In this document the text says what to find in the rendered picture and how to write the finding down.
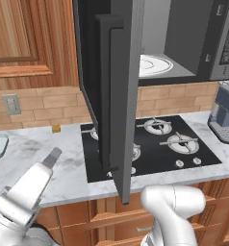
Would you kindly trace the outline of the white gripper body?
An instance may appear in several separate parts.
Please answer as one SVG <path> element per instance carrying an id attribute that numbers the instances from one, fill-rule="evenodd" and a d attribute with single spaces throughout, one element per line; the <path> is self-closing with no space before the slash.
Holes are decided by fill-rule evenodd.
<path id="1" fill-rule="evenodd" d="M 7 196 L 25 209 L 33 209 L 52 174 L 51 168 L 37 162 L 16 182 Z"/>

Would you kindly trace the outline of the dark grey microwave door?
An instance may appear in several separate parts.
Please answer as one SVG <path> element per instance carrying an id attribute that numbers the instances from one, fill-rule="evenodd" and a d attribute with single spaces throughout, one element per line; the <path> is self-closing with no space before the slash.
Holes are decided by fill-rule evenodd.
<path id="1" fill-rule="evenodd" d="M 120 202 L 130 201 L 144 0 L 72 0 L 79 86 L 98 134 L 100 52 L 95 16 L 122 17 L 111 40 L 111 165 Z"/>

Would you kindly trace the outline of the grey coffee machine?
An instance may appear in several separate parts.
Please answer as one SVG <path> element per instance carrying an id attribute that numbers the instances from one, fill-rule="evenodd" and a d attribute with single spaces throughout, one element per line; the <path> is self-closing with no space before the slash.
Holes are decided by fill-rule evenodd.
<path id="1" fill-rule="evenodd" d="M 208 126 L 221 142 L 229 144 L 229 81 L 218 83 Z"/>

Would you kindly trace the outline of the white microwave turntable plate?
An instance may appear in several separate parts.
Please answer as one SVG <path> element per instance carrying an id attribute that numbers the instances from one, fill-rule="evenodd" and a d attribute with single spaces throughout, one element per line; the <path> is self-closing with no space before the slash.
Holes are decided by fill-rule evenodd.
<path id="1" fill-rule="evenodd" d="M 173 68 L 173 62 L 165 55 L 141 55 L 140 77 L 149 78 L 166 74 Z"/>

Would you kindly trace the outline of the wooden wall cupboard door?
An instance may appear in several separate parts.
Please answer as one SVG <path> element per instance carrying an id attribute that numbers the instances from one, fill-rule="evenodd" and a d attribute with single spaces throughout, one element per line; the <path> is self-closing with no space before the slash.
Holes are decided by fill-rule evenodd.
<path id="1" fill-rule="evenodd" d="M 77 85 L 72 0 L 0 0 L 0 90 Z"/>

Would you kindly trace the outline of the wooden base cupboard door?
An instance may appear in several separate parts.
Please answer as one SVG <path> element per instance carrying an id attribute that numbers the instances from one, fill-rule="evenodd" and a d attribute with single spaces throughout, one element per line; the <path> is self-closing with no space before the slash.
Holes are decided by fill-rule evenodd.
<path id="1" fill-rule="evenodd" d="M 89 246 L 88 222 L 87 202 L 41 209 L 37 219 L 61 246 Z"/>

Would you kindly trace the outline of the wooden drawer front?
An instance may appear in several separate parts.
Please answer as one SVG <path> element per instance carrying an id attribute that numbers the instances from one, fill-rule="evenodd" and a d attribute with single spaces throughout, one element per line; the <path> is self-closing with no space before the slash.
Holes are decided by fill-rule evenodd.
<path id="1" fill-rule="evenodd" d="M 194 184 L 205 194 L 206 208 L 191 222 L 199 246 L 229 246 L 229 179 Z M 97 246 L 139 246 L 153 218 L 132 194 L 123 206 L 117 197 L 89 202 L 91 243 Z"/>

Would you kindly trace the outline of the black gas hob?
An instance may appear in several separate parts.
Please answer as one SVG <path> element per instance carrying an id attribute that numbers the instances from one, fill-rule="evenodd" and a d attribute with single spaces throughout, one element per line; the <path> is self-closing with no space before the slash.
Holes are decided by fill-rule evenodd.
<path id="1" fill-rule="evenodd" d="M 81 126 L 81 136 L 89 183 L 111 180 L 99 160 L 98 136 L 92 124 Z M 201 165 L 193 163 L 202 160 Z M 177 160 L 183 168 L 175 166 Z M 136 120 L 132 167 L 141 176 L 180 169 L 221 164 L 221 160 L 180 115 L 148 117 Z"/>

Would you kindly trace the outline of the grey wall socket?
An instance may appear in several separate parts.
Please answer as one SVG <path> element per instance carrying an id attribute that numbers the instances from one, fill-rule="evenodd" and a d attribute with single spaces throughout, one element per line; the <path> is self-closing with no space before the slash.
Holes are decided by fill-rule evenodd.
<path id="1" fill-rule="evenodd" d="M 3 94 L 2 99 L 8 115 L 21 114 L 19 101 L 16 94 Z"/>

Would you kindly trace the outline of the black microwave oven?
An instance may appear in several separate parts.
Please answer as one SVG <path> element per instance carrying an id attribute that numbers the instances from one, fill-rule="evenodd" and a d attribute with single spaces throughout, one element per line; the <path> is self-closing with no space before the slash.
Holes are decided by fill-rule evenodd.
<path id="1" fill-rule="evenodd" d="M 140 86 L 229 81 L 229 0 L 145 0 L 141 55 L 173 68 Z"/>

